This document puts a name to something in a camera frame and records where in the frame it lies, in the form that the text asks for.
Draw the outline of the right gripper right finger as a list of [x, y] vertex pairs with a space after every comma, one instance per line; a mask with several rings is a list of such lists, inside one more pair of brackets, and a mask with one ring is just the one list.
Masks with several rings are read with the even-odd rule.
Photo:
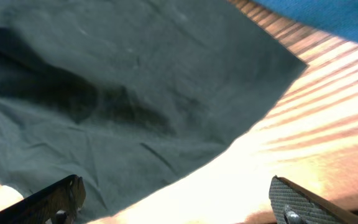
[[277, 224], [358, 224], [352, 213], [284, 177], [273, 177], [268, 193]]

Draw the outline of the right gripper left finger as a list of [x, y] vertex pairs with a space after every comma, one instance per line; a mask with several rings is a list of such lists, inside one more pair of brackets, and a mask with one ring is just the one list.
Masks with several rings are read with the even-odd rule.
[[86, 198], [83, 178], [69, 175], [0, 211], [0, 224], [73, 224]]

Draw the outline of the black shorts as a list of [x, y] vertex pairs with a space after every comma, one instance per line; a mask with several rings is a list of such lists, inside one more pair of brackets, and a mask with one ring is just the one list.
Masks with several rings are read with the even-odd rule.
[[80, 221], [205, 165], [306, 65], [227, 1], [0, 0], [0, 183], [82, 176]]

